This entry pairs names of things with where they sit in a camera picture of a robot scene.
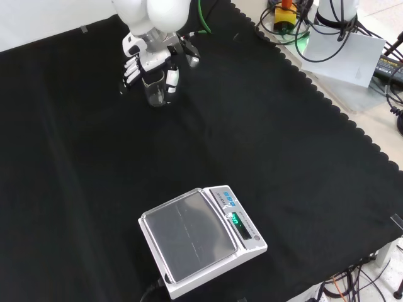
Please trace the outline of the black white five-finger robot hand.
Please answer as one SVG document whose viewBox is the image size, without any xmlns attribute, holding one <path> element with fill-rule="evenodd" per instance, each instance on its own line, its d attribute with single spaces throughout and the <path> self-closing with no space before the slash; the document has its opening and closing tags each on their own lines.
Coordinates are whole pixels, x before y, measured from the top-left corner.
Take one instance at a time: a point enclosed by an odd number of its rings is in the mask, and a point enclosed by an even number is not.
<svg viewBox="0 0 403 302">
<path fill-rule="evenodd" d="M 122 40 L 122 48 L 127 61 L 123 66 L 120 93 L 125 94 L 140 82 L 151 106 L 166 105 L 169 102 L 166 94 L 176 92 L 179 81 L 179 69 L 171 62 L 171 57 L 181 51 L 178 36 L 157 30 L 142 36 L 129 33 Z"/>
</svg>

